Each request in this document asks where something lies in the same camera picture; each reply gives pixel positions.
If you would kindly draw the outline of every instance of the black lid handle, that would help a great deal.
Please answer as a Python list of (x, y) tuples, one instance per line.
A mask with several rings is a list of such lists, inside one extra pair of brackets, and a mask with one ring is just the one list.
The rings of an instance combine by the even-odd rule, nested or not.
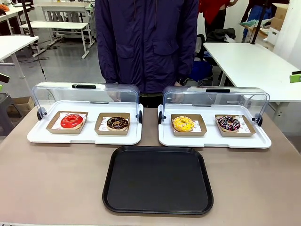
[(208, 88), (206, 89), (207, 93), (230, 93), (230, 89), (215, 89), (215, 88)]
[(96, 89), (96, 85), (73, 84), (74, 89)]

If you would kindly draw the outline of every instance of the clear plastic lid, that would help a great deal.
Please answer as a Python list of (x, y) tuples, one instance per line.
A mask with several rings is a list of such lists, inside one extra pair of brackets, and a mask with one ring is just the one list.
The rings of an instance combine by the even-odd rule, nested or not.
[(32, 97), (40, 118), (58, 101), (90, 102), (108, 104), (110, 102), (135, 103), (138, 113), (139, 89), (134, 85), (42, 82), (32, 88)]
[(238, 105), (245, 107), (253, 121), (260, 123), (268, 102), (269, 94), (259, 88), (170, 86), (163, 91), (162, 120), (166, 118), (167, 107)]

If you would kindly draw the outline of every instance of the white desk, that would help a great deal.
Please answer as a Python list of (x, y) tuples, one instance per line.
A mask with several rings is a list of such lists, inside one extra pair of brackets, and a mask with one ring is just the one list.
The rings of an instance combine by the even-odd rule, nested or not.
[(19, 61), (16, 57), (16, 52), (25, 46), (33, 43), (34, 41), (38, 40), (39, 37), (30, 37), (27, 35), (8, 35), (8, 36), (0, 36), (0, 60), (3, 60), (9, 56), (12, 57), (15, 67), (17, 69), (17, 74), (19, 78), (25, 78), (22, 69), (20, 67)]
[[(83, 46), (84, 46), (84, 55), (81, 57), (84, 59), (88, 53), (90, 52), (89, 50), (86, 50), (86, 44), (85, 44), (85, 37), (84, 37), (84, 29), (87, 28), (88, 33), (89, 33), (89, 39), (90, 39), (90, 45), (88, 48), (90, 48), (93, 45), (92, 42), (92, 37), (89, 29), (89, 24), (88, 23), (71, 23), (71, 22), (53, 22), (53, 21), (32, 21), (30, 22), (32, 28), (48, 28), (48, 29), (70, 29), (70, 30), (80, 30), (81, 33), (81, 38), (83, 41)], [(24, 24), (20, 26), (21, 28), (28, 28), (28, 24)], [(52, 40), (52, 35), (50, 33), (50, 39), (51, 43), (54, 43)]]
[(18, 24), (19, 24), (19, 26), (21, 26), (20, 17), (19, 17), (19, 14), (18, 14), (18, 12), (21, 12), (21, 11), (23, 11), (23, 7), (12, 7), (12, 6), (10, 6), (9, 11), (5, 12), (6, 15), (0, 16), (0, 22), (5, 21), (5, 20), (7, 21), (10, 34), (13, 34), (13, 32), (11, 30), (9, 19), (13, 18), (13, 17), (17, 17)]
[(262, 47), (249, 43), (205, 43), (205, 48), (237, 87), (258, 87), (270, 95), (270, 102), (280, 102), (274, 119), (289, 102), (301, 102), (301, 83), (290, 83), (289, 76), (299, 69)]
[(47, 21), (46, 14), (48, 14), (49, 21), (60, 21), (64, 22), (64, 19), (57, 13), (64, 12), (69, 18), (69, 22), (79, 22), (76, 16), (73, 17), (72, 13), (82, 13), (86, 16), (89, 22), (89, 28), (92, 36), (96, 37), (95, 31), (95, 17), (94, 8), (90, 7), (91, 3), (88, 2), (42, 2), (34, 4), (34, 7), (41, 7), (45, 21)]

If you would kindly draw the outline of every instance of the jacket zipper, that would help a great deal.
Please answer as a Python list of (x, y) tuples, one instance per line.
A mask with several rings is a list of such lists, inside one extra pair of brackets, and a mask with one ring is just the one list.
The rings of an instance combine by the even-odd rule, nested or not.
[(144, 86), (144, 91), (145, 91), (145, 83), (146, 83), (146, 78), (145, 78), (145, 71), (144, 71), (144, 32), (145, 32), (145, 17), (146, 17), (146, 2), (147, 0), (143, 1), (143, 26), (142, 26), (142, 73), (143, 73), (143, 86)]

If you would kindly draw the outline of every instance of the sprinkled donut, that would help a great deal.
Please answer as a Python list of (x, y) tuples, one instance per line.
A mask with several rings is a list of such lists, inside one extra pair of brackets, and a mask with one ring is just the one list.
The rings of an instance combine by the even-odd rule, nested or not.
[(107, 121), (108, 130), (124, 131), (128, 127), (128, 121), (122, 117), (112, 117)]
[(188, 117), (179, 116), (174, 119), (173, 127), (179, 132), (190, 132), (193, 130), (194, 123), (193, 120)]
[(240, 128), (239, 120), (232, 116), (222, 116), (217, 120), (217, 122), (225, 132), (237, 132)]

